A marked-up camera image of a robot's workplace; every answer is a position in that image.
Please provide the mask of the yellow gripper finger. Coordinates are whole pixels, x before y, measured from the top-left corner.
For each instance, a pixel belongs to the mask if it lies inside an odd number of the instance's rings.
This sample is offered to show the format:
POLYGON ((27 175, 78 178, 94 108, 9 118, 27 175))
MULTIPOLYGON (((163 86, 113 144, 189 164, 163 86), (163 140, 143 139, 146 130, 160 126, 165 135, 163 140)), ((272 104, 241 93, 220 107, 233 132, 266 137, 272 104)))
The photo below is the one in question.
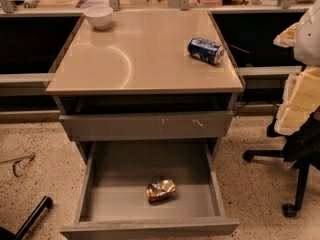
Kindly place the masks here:
POLYGON ((283 48, 293 47, 295 45, 296 30, 297 24, 294 23, 277 35, 273 40, 273 44, 283 48))
POLYGON ((283 103, 276 114, 274 130, 292 135, 320 106, 320 68, 307 66, 298 75, 290 74, 285 82, 283 103))

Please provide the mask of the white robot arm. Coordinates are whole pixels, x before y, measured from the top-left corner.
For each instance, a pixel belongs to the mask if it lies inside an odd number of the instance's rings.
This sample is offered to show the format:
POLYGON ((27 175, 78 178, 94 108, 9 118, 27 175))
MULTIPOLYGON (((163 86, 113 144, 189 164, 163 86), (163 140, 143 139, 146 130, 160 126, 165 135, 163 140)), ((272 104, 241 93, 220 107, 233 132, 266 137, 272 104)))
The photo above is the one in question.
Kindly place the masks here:
POLYGON ((283 103, 276 114, 274 130, 292 135, 320 107, 320 0, 316 0, 297 23, 273 41, 279 47, 292 47, 294 58, 306 66, 285 83, 283 103))

